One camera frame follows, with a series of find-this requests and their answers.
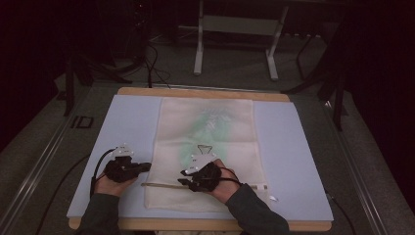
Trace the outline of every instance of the table leg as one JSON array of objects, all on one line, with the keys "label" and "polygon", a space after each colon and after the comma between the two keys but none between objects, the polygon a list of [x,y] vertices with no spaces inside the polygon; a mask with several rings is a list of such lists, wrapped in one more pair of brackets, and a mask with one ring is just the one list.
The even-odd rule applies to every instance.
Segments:
[{"label": "table leg", "polygon": [[274,38],[272,40],[272,44],[270,48],[265,51],[266,61],[268,63],[269,75],[271,77],[271,80],[278,79],[277,68],[275,67],[275,61],[274,61],[274,52],[275,52],[275,48],[277,47],[278,40],[280,39],[280,36],[281,36],[281,30],[283,28],[284,21],[287,16],[288,8],[289,7],[284,7],[281,13],[280,20],[278,21],[277,26],[275,27],[275,32],[273,35]]},{"label": "table leg", "polygon": [[198,49],[196,50],[194,75],[202,74],[202,63],[204,59],[204,1],[199,1],[199,26],[198,26]]}]

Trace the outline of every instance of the forearm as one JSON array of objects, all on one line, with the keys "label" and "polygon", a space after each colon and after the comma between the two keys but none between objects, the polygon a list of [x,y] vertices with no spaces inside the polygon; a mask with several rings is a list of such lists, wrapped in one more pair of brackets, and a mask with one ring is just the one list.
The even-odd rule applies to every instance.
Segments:
[{"label": "forearm", "polygon": [[118,202],[119,197],[94,194],[75,234],[119,234]]},{"label": "forearm", "polygon": [[272,211],[248,185],[244,184],[225,204],[244,231],[256,235],[287,234],[287,220]]}]

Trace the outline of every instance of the dark background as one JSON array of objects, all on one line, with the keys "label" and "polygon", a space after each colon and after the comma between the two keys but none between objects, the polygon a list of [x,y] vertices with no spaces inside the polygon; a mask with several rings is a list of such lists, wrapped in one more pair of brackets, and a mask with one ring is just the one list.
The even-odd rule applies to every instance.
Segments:
[{"label": "dark background", "polygon": [[[68,18],[57,21],[57,16],[72,16],[79,21],[82,15],[72,15],[71,10],[80,2],[9,0],[0,4],[0,150],[56,96],[53,80],[65,70],[69,43],[62,32],[70,28]],[[152,23],[174,37],[175,25],[195,24],[195,2],[155,0]],[[353,49],[353,57],[347,66],[346,89],[415,211],[415,6],[404,0],[367,3],[360,23],[349,32],[358,38],[354,38],[354,48],[347,48]],[[96,14],[96,9],[83,10],[89,17]],[[304,19],[304,15],[291,13],[289,18]],[[82,37],[94,38],[102,26],[99,21],[89,23],[94,24],[95,34]],[[98,44],[109,46],[110,39],[101,39]]]}]

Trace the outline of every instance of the person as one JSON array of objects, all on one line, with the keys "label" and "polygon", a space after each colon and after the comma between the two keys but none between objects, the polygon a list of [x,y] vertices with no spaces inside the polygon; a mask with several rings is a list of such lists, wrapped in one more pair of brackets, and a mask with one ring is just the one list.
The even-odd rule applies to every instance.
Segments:
[{"label": "person", "polygon": [[[221,177],[237,180],[235,172],[226,168],[221,160],[215,160],[214,163],[221,168]],[[102,175],[96,183],[94,194],[75,234],[120,234],[117,225],[119,197],[136,179],[116,183]],[[289,233],[287,220],[272,211],[248,184],[220,181],[213,191],[207,193],[228,207],[244,230],[241,234]]]}]

